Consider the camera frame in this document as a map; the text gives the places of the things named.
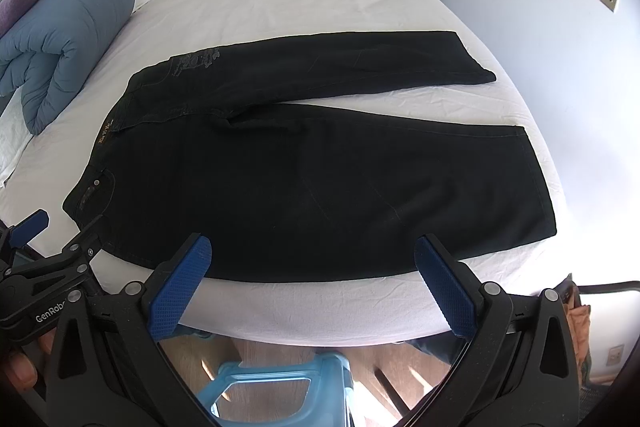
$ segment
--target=white bed sheet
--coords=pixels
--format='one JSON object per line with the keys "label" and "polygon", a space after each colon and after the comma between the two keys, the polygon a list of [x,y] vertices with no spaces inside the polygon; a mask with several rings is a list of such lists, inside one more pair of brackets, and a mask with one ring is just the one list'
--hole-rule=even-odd
{"label": "white bed sheet", "polygon": [[[496,74],[497,82],[307,103],[425,120],[524,126],[545,175],[559,233],[533,245],[470,259],[467,264],[480,280],[494,280],[512,293],[532,295],[560,282],[569,272],[570,245],[565,240],[564,196],[546,144],[500,64],[439,0],[151,0],[132,15],[78,96],[31,140],[12,178],[0,190],[0,217],[16,223],[37,208],[46,209],[49,228],[31,245],[44,255],[60,251],[78,231],[62,211],[62,202],[79,180],[105,116],[131,75],[142,68],[212,46],[354,30],[453,30],[469,53]],[[214,255],[232,253],[215,251]],[[130,280],[145,280],[150,273],[103,251],[92,266],[111,292]],[[448,329],[417,273],[328,283],[207,279],[181,322],[233,337],[311,346],[381,344]]]}

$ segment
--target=metal bolt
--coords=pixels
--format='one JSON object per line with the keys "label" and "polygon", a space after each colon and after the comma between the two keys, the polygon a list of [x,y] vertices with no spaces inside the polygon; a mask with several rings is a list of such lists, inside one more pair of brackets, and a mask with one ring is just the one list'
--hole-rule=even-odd
{"label": "metal bolt", "polygon": [[124,292],[127,295],[137,295],[142,290],[142,284],[137,281],[130,282],[126,286],[124,286]]}
{"label": "metal bolt", "polygon": [[545,290],[545,297],[550,301],[558,300],[558,292],[556,290],[552,290],[551,288],[547,288]]}
{"label": "metal bolt", "polygon": [[81,298],[81,296],[82,292],[80,290],[71,290],[66,298],[69,299],[69,302],[76,302]]}
{"label": "metal bolt", "polygon": [[484,285],[484,291],[486,291],[489,295],[498,295],[498,293],[500,293],[500,286],[498,286],[495,282],[488,282]]}

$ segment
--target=white wall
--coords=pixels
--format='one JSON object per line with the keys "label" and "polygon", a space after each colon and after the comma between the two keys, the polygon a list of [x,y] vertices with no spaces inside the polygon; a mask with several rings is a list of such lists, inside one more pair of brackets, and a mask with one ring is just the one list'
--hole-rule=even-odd
{"label": "white wall", "polygon": [[510,74],[575,220],[580,284],[640,279],[640,0],[442,0]]}

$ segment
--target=mattress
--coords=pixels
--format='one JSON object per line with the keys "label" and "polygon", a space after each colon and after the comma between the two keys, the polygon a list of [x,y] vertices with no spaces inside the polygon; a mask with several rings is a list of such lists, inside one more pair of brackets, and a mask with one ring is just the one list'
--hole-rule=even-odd
{"label": "mattress", "polygon": [[[78,232],[62,211],[62,202],[79,180],[105,116],[131,75],[146,66],[172,55],[237,42],[323,32],[403,30],[457,32],[469,54],[493,71],[497,81],[301,103],[452,123],[524,126],[545,175],[558,235],[465,262],[478,279],[494,280],[510,293],[533,295],[555,286],[569,272],[571,256],[566,204],[551,156],[506,72],[439,0],[151,0],[132,15],[84,89],[28,144],[0,190],[0,218],[17,223],[44,208],[49,228],[31,246],[43,255],[60,251]],[[171,216],[166,216],[166,226],[171,226]],[[214,255],[232,254],[214,247]],[[103,251],[92,267],[112,293],[130,280],[145,280],[150,273]],[[242,339],[307,346],[382,344],[448,329],[418,273],[322,283],[206,279],[181,322]]]}

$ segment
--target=stool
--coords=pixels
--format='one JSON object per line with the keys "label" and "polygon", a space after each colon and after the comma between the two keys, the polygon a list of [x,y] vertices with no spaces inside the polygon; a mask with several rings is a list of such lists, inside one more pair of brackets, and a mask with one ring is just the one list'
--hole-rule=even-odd
{"label": "stool", "polygon": [[[309,380],[300,410],[283,420],[244,423],[220,419],[216,401],[235,383]],[[355,414],[353,380],[349,361],[339,353],[319,353],[308,363],[276,367],[239,367],[239,362],[220,365],[218,376],[198,393],[198,400],[223,427],[364,427]]]}

